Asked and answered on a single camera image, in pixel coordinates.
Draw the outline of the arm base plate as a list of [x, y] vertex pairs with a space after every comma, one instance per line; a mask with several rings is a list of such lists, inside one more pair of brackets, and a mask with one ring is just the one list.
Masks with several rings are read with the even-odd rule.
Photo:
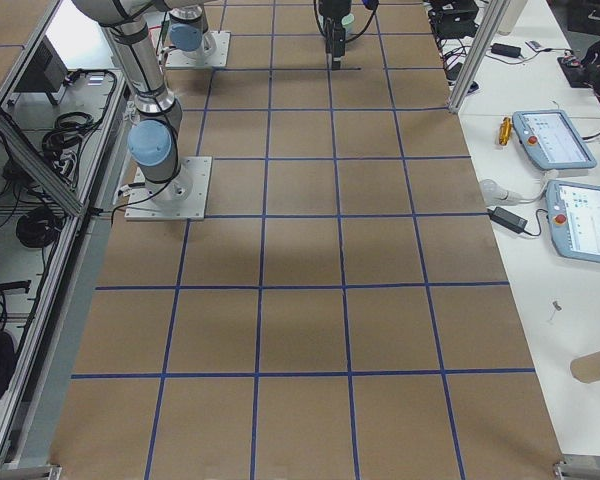
[[180, 161], [179, 175], [158, 195], [150, 198], [161, 189], [151, 182], [131, 191], [131, 206], [124, 214], [126, 220], [200, 221], [205, 218], [213, 158], [189, 156], [182, 157]]
[[227, 65], [231, 33], [181, 26], [171, 27], [170, 45], [164, 64], [167, 69], [222, 69]]

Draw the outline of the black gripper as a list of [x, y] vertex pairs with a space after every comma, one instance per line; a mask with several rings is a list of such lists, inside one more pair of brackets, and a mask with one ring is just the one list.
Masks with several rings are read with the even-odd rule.
[[351, 0], [319, 0], [318, 13], [324, 18], [326, 53], [331, 70], [339, 70], [345, 55], [346, 30], [342, 20], [351, 13]]

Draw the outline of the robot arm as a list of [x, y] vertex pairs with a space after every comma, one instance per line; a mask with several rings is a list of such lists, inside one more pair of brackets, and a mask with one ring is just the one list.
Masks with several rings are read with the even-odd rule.
[[134, 94], [138, 123], [127, 137], [130, 154], [144, 176], [146, 199], [170, 203], [188, 196], [192, 180], [178, 153], [181, 104], [167, 86], [144, 14], [164, 12], [172, 21], [176, 49], [202, 54], [210, 38], [201, 1], [76, 1], [76, 8], [107, 34]]
[[168, 36], [177, 50], [196, 61], [203, 61], [216, 51], [202, 4], [170, 10]]

